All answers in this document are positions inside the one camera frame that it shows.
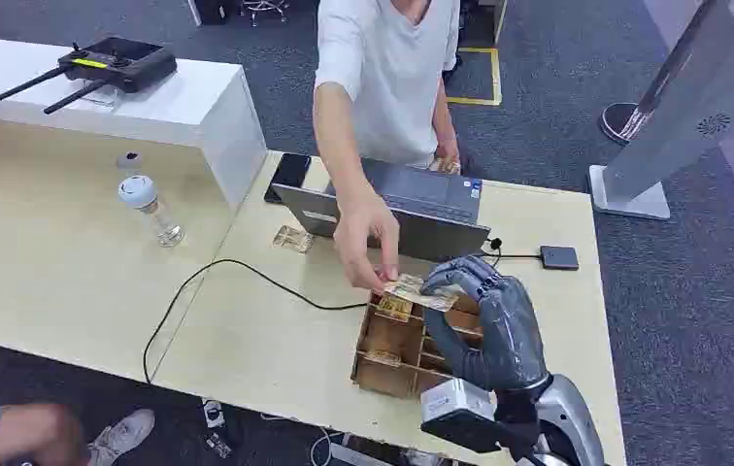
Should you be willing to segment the person's left hand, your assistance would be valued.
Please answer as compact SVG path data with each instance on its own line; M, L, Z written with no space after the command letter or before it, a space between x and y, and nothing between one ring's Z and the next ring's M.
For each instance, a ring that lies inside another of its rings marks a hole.
M461 172L461 158L456 139L446 139L438 143L432 169L448 174Z

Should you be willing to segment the person's right hand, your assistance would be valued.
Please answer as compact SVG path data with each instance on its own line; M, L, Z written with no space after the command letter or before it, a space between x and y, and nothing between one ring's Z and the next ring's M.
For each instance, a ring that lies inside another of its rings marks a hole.
M333 234L346 277L354 287L384 292L384 284L398 279L400 226L384 200L370 187L337 197L340 218ZM368 257L368 240L379 242L380 262Z

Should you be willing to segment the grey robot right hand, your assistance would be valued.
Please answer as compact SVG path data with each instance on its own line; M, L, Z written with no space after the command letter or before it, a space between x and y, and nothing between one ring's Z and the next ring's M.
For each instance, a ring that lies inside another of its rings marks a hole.
M474 255L436 266L420 288L424 296L459 286L479 308L482 347L469 347L445 314L424 310L427 332L450 365L452 374L486 391L521 391L549 376L533 304L522 282L499 274Z

